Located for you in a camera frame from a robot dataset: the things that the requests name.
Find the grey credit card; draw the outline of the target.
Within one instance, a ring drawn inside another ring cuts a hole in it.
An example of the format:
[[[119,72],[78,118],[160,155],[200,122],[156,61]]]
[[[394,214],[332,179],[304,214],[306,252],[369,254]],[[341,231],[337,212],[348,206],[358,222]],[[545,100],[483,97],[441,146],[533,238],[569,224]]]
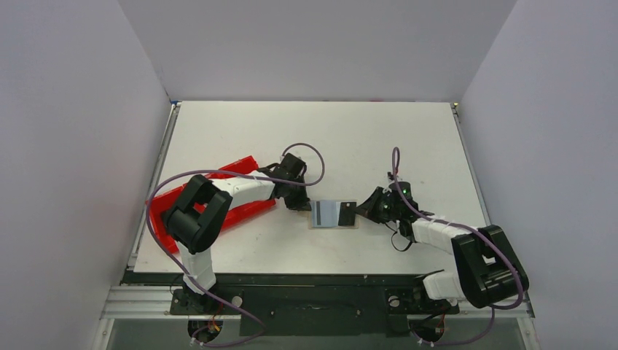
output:
[[[332,200],[312,201],[310,226],[312,228],[335,228],[338,226],[337,202]]]

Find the beige card holder wallet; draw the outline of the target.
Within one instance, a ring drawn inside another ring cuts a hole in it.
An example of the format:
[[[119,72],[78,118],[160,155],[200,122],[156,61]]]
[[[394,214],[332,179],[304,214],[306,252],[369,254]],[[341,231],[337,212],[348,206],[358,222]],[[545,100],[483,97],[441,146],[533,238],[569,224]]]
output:
[[[310,202],[310,229],[356,229],[357,202],[352,200],[317,200]]]

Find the dark credit card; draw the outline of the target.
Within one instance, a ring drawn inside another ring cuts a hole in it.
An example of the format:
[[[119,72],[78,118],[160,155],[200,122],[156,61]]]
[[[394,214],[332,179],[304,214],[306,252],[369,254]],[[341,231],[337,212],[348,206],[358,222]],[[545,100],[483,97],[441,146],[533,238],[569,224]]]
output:
[[[340,203],[338,221],[339,227],[349,228],[356,225],[356,202],[343,201]]]

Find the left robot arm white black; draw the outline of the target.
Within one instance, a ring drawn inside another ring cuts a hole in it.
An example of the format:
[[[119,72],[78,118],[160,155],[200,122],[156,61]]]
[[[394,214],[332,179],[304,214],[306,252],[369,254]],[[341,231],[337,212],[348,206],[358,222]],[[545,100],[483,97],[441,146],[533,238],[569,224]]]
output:
[[[175,200],[155,216],[175,241],[189,304],[201,314],[213,311],[217,293],[211,247],[226,225],[242,220],[246,207],[283,199],[287,209],[310,210],[307,164],[287,153],[280,161],[246,171],[234,168],[192,174]]]

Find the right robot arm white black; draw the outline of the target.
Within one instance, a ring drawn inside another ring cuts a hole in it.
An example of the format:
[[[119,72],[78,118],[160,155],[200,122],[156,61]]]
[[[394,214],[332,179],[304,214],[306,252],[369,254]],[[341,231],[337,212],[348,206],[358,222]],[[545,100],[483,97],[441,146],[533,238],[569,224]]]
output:
[[[507,310],[524,301],[529,280],[504,230],[470,227],[420,210],[410,184],[377,187],[355,212],[378,224],[394,222],[411,244],[425,244],[453,256],[455,271],[430,273],[411,294],[412,304],[430,311],[440,300],[465,299],[476,308]]]

